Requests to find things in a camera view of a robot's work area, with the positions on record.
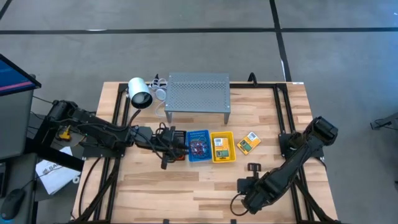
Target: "monitor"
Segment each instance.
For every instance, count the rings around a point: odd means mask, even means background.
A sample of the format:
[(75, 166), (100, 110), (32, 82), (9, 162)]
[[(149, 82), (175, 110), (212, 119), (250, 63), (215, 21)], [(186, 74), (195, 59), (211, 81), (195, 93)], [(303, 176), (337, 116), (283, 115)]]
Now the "monitor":
[(0, 54), (0, 96), (40, 88), (36, 79)]

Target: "white paper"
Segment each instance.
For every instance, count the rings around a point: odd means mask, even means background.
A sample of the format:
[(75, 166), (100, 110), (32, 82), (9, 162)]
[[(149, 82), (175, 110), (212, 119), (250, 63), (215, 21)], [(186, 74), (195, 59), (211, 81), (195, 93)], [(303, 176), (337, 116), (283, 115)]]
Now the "white paper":
[[(70, 147), (64, 147), (63, 149), (60, 150), (60, 152), (72, 156), (72, 150), (70, 149)], [(60, 167), (61, 167), (60, 165), (46, 160), (43, 160), (40, 163), (36, 164), (36, 173), (38, 176), (44, 175), (48, 173), (50, 170), (57, 169), (51, 171), (47, 175), (40, 177), (49, 195), (55, 194), (57, 191), (62, 189), (62, 187), (64, 187), (67, 183), (69, 183), (69, 181), (71, 181), (74, 177), (80, 175), (80, 172), (78, 171), (66, 167), (62, 168)]]

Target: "wooden table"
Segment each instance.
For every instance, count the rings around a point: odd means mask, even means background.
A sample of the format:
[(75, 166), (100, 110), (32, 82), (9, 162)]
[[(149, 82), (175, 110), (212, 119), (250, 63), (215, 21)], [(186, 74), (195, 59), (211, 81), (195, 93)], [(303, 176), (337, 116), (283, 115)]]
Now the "wooden table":
[[(118, 82), (106, 82), (99, 100), (97, 116), (111, 122), (116, 101)], [(290, 104), (297, 131), (303, 131), (312, 120), (310, 105), (304, 85), (287, 83)], [(289, 124), (282, 102), (285, 127)], [(157, 129), (166, 118), (158, 118), (154, 109), (159, 102), (142, 110), (134, 124)], [(121, 103), (118, 123), (121, 124), (124, 102)], [(129, 117), (135, 109), (131, 106)], [(126, 149), (121, 160), (121, 168), (114, 201), (112, 223), (158, 223), (164, 218), (171, 223), (229, 223), (237, 219), (238, 223), (295, 223), (292, 196), (287, 192), (275, 204), (265, 207), (256, 215), (234, 216), (229, 203), (236, 195), (236, 180), (251, 176), (247, 171), (248, 162), (257, 162), (262, 166), (260, 176), (285, 161), (280, 155), (277, 135), (280, 134), (275, 100), (270, 88), (232, 88), (231, 115), (229, 123), (224, 125), (222, 114), (176, 113), (173, 125), (181, 130), (209, 129), (213, 131), (232, 131), (235, 144), (250, 131), (261, 139), (261, 144), (245, 156), (236, 149), (236, 162), (214, 164), (211, 161), (191, 163), (188, 160), (169, 164), (167, 170), (160, 169), (160, 159), (151, 151), (136, 146)], [(73, 214), (78, 214), (78, 201), (82, 183), (95, 159), (85, 162), (80, 186), (76, 196)], [(91, 174), (83, 197), (83, 209), (97, 194), (100, 184), (103, 159), (99, 161)], [(319, 206), (332, 218), (337, 214), (331, 196), (325, 168), (315, 159), (305, 165), (308, 188)], [(304, 202), (300, 199), (301, 212), (306, 219)], [(101, 219), (104, 219), (108, 196), (102, 204)], [(233, 205), (236, 213), (244, 211), (236, 200)]]

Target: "gray concrete floor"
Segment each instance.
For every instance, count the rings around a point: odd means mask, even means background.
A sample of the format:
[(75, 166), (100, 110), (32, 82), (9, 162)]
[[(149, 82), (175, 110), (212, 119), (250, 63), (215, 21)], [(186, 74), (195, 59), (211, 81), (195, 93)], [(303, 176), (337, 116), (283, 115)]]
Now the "gray concrete floor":
[[(278, 0), (282, 27), (398, 26), (398, 2)], [(272, 27), (268, 1), (13, 0), (0, 30)], [(396, 131), (369, 123), (398, 111), (398, 33), (283, 34), (292, 79), (305, 82), (314, 116), (340, 129), (325, 149), (338, 216), (346, 223), (398, 220)], [(273, 33), (0, 35), (0, 53), (43, 87), (35, 95), (95, 110), (105, 81), (156, 73), (227, 72), (243, 81), (282, 81)], [(32, 110), (49, 106), (34, 101)], [(76, 187), (39, 205), (37, 223), (69, 219)]]

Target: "blue basket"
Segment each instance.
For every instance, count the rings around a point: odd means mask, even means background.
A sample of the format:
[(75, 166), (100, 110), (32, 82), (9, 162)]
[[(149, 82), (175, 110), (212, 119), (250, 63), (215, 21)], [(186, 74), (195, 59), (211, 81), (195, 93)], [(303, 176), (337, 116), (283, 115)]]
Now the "blue basket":
[(186, 145), (189, 147), (189, 161), (207, 161), (211, 155), (209, 130), (187, 131)]

